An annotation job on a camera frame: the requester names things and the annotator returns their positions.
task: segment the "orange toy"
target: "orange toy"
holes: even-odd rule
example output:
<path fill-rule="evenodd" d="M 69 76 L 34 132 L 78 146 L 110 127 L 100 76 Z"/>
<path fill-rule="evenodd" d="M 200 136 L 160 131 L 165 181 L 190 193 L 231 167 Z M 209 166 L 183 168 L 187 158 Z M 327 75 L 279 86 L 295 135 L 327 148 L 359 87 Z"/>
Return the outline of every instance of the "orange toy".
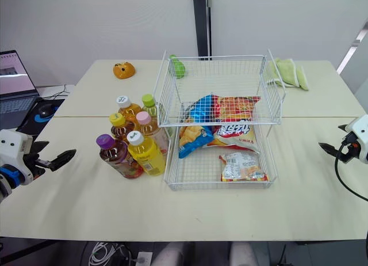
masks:
<path fill-rule="evenodd" d="M 118 79 L 126 79 L 134 75 L 136 72 L 134 66 L 131 63 L 116 63 L 114 65 L 114 74 Z"/>

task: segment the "green bottle cap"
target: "green bottle cap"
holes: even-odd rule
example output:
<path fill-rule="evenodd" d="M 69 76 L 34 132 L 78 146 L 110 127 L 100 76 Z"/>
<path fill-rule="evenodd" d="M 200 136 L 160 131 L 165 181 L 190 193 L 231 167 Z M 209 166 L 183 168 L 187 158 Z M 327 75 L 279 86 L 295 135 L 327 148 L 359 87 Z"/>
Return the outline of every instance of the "green bottle cap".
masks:
<path fill-rule="evenodd" d="M 173 62 L 179 62 L 179 60 L 177 59 L 177 56 L 176 55 L 174 55 L 174 54 L 172 54 L 172 55 L 170 55 L 170 57 L 169 57 Z"/>
<path fill-rule="evenodd" d="M 155 99 L 151 94 L 142 96 L 142 102 L 146 107 L 153 107 L 155 105 Z"/>

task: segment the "green toy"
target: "green toy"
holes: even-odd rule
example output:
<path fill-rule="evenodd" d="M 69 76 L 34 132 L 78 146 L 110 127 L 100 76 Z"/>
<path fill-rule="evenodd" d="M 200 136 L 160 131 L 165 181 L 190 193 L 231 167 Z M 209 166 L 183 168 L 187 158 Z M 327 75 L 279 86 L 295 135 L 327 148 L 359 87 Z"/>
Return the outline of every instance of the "green toy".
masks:
<path fill-rule="evenodd" d="M 185 75 L 185 66 L 184 64 L 177 59 L 177 57 L 175 55 L 170 55 L 170 59 L 174 65 L 174 71 L 175 71 L 175 76 L 180 79 L 183 78 Z"/>

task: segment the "laptop keyboard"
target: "laptop keyboard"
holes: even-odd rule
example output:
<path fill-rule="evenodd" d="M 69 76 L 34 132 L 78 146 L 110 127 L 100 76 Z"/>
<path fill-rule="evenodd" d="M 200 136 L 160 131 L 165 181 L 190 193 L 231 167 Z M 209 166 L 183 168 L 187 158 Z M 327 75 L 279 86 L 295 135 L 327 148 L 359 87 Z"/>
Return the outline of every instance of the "laptop keyboard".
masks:
<path fill-rule="evenodd" d="M 0 103 L 0 113 L 9 113 L 9 112 L 21 112 L 25 111 L 29 108 L 31 102 L 33 101 L 33 97 L 24 98 L 18 100 L 7 100 L 1 101 Z"/>

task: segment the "wire basket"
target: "wire basket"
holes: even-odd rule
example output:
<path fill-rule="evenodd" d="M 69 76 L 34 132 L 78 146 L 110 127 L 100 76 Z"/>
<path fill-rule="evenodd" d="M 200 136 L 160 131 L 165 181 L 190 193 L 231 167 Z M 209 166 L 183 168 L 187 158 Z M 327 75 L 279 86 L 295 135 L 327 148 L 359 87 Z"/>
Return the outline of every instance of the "wire basket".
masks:
<path fill-rule="evenodd" d="M 199 148 L 186 158 L 179 159 L 179 128 L 171 140 L 170 157 L 164 181 L 172 190 L 180 189 L 229 189 L 229 188 L 268 188 L 277 178 L 277 170 L 268 137 L 264 137 L 261 127 L 254 126 L 259 150 L 260 168 L 267 174 L 268 181 L 221 181 L 223 166 L 219 155 L 239 150 L 225 147 Z"/>
<path fill-rule="evenodd" d="M 245 108 L 249 112 L 248 117 L 242 117 L 246 124 L 281 123 L 286 91 L 270 51 L 268 60 L 266 55 L 180 57 L 177 59 L 185 66 L 183 77 L 177 76 L 175 61 L 169 58 L 165 64 L 165 56 L 154 90 L 160 104 L 160 127 L 218 125 L 212 106 L 206 107 L 206 115 L 200 122 L 187 121 L 189 111 L 198 106 L 197 101 L 209 94 L 229 97 L 224 99 L 226 109 L 230 108 L 225 115 L 236 108 Z M 281 81 L 281 90 L 276 80 Z M 226 122 L 236 124 L 238 120 Z"/>

